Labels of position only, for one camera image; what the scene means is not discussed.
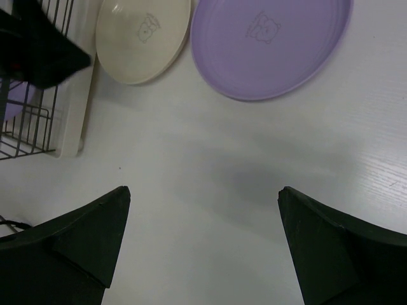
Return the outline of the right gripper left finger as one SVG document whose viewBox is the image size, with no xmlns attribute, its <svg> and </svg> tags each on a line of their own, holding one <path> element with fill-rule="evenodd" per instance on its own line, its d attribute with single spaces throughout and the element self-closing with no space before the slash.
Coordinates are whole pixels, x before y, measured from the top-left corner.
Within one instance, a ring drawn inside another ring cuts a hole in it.
<svg viewBox="0 0 407 305">
<path fill-rule="evenodd" d="M 1 304 L 101 304 L 130 208 L 120 186 L 91 203 L 1 238 Z"/>
</svg>

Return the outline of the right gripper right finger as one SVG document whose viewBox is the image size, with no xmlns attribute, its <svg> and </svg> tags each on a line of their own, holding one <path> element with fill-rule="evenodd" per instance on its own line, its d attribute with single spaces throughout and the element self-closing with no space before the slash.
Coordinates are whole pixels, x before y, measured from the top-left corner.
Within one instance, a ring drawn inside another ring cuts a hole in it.
<svg viewBox="0 0 407 305">
<path fill-rule="evenodd" d="M 406 304 L 406 235 L 285 187 L 278 206 L 305 304 Z"/>
</svg>

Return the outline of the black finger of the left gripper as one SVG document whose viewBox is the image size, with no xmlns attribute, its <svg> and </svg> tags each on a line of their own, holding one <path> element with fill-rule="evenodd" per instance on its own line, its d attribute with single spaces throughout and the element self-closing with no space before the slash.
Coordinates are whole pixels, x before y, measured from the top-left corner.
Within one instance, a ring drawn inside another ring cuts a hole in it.
<svg viewBox="0 0 407 305">
<path fill-rule="evenodd" d="M 38 1 L 14 1 L 17 16 L 1 10 L 1 77 L 39 89 L 63 83 L 92 59 L 48 19 Z"/>
</svg>

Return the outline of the cream plate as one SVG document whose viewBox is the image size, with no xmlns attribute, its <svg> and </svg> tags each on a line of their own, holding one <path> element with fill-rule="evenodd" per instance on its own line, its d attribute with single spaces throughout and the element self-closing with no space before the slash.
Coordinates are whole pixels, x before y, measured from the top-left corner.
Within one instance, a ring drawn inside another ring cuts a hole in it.
<svg viewBox="0 0 407 305">
<path fill-rule="evenodd" d="M 192 1 L 103 1 L 95 30 L 102 68 L 125 85 L 165 72 L 187 38 Z"/>
</svg>

